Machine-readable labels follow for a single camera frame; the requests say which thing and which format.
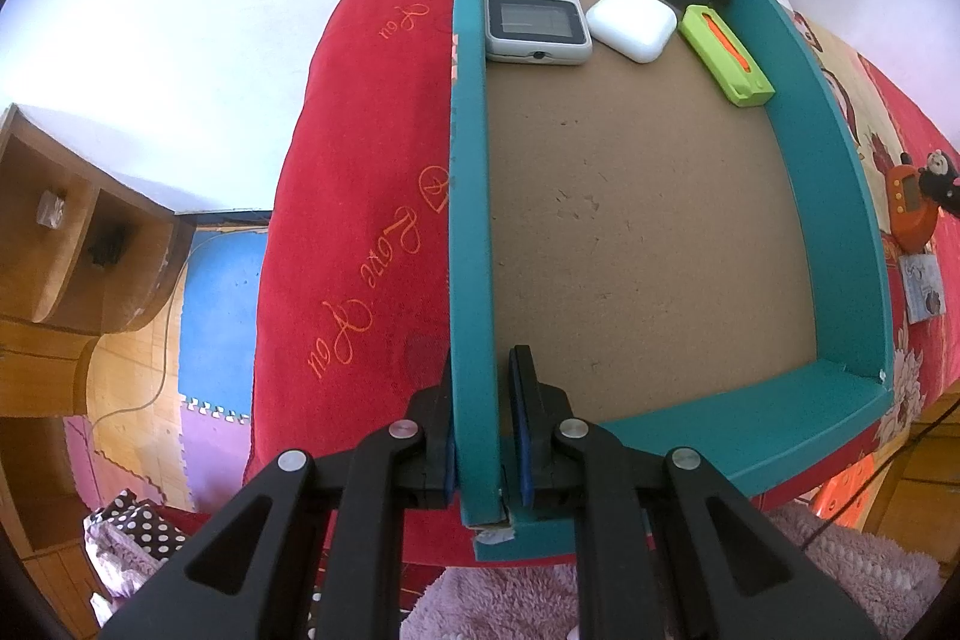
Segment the teal cardboard tray box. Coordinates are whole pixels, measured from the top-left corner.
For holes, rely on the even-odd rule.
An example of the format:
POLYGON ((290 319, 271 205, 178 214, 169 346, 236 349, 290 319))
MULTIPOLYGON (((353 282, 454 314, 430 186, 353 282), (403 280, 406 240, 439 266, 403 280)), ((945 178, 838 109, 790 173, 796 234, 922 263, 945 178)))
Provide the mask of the teal cardboard tray box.
POLYGON ((519 495, 511 347, 628 447, 688 445, 747 495, 795 491, 871 435, 893 328, 866 174, 776 0, 722 18, 775 94, 739 109, 672 37, 640 65, 492 64, 454 0, 449 185, 454 434, 472 557, 567 554, 519 495))

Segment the orange monkey alarm clock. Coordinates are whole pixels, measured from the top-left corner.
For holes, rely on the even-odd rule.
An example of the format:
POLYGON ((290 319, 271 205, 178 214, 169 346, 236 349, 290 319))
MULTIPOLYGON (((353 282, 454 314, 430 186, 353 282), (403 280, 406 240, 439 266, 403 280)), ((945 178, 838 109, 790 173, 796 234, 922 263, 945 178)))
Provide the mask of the orange monkey alarm clock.
POLYGON ((921 253, 932 239, 939 214, 958 216, 958 169, 942 149, 917 166, 903 152, 900 164, 885 175, 890 229, 905 253, 921 253))

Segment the lime green utility knife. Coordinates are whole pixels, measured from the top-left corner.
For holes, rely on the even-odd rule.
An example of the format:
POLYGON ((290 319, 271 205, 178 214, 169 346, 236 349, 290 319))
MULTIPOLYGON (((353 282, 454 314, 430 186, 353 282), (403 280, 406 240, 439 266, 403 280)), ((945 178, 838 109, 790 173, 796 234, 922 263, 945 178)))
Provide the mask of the lime green utility knife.
POLYGON ((758 107, 775 96, 775 88, 721 15, 706 5, 688 5, 679 31, 736 107, 758 107))

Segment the white air conditioner remote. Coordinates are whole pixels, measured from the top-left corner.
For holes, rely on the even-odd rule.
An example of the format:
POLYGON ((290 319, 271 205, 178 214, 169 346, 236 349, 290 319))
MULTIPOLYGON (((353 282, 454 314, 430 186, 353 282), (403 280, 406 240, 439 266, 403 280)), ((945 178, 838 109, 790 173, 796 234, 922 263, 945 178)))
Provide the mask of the white air conditioner remote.
POLYGON ((485 0, 483 11, 488 60, 582 65, 592 55, 579 0, 485 0))

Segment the white earbuds case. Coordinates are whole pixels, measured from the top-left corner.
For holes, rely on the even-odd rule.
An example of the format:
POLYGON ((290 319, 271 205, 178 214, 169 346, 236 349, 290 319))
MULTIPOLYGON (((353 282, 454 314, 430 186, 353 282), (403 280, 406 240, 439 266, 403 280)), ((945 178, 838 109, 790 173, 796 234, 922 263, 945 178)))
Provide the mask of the white earbuds case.
POLYGON ((599 0, 587 10, 590 35, 636 64, 661 57, 677 13, 661 0, 599 0))

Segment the polka dot gift bag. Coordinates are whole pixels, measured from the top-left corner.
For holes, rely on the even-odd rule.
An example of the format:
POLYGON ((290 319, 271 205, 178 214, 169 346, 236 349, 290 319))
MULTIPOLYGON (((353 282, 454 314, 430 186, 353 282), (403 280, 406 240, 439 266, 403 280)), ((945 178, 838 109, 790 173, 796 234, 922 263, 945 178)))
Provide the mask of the polka dot gift bag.
POLYGON ((160 507, 124 489, 83 520, 83 548, 114 601, 132 598, 189 536, 160 507))

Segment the blue foam floor mat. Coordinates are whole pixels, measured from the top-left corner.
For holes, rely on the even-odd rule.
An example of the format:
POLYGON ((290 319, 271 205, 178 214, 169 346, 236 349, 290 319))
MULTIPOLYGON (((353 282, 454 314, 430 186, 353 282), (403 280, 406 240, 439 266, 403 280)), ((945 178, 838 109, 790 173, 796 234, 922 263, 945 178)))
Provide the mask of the blue foam floor mat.
POLYGON ((257 302, 267 230, 201 230, 185 267, 179 393, 190 408, 242 419, 252 409, 257 302))

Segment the pink fluffy rug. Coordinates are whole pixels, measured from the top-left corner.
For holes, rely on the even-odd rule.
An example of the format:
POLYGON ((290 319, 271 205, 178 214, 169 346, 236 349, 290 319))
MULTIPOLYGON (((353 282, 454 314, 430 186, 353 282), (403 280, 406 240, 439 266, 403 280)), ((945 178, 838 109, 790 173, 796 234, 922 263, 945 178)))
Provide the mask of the pink fluffy rug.
POLYGON ((940 588, 929 555, 789 505, 579 500, 569 565, 444 570, 404 638, 905 638, 940 588))

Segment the black object on shelf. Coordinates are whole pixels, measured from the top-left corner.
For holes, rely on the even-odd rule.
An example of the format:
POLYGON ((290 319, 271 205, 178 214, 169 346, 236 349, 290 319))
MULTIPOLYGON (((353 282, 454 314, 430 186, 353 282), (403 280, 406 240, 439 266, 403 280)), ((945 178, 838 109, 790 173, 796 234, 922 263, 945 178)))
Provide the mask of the black object on shelf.
POLYGON ((117 265, 124 255, 127 239, 128 227, 125 224, 103 227, 86 249, 89 263, 101 269, 117 265))

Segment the wooden bedside shelf unit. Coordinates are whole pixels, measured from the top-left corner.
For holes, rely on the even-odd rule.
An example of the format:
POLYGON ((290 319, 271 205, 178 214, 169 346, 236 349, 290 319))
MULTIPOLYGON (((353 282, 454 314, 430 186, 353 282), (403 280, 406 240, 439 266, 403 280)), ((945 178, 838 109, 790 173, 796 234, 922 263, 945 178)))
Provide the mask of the wooden bedside shelf unit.
POLYGON ((101 336, 148 325, 171 298, 195 224, 116 181, 32 124, 2 113, 2 414, 86 411, 86 377, 101 336), (67 200, 64 224, 36 223, 44 190, 67 200), (86 249, 125 224, 119 263, 96 268, 86 249))

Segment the small ID card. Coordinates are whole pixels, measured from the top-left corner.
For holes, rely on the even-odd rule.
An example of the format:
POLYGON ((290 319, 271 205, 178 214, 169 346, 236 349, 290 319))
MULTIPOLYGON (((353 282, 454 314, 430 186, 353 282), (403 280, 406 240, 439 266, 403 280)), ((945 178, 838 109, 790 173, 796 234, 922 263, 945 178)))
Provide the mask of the small ID card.
POLYGON ((946 294, 934 253, 908 253, 898 259, 910 325, 946 313, 946 294))

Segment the small clear bag on shelf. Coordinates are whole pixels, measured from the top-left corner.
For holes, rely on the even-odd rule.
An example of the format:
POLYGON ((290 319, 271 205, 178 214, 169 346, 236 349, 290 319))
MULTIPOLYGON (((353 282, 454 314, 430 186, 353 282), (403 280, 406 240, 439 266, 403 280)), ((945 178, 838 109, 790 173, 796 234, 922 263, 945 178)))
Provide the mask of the small clear bag on shelf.
POLYGON ((67 200, 55 191, 44 190, 36 208, 36 223, 50 230, 59 230, 64 224, 67 200))

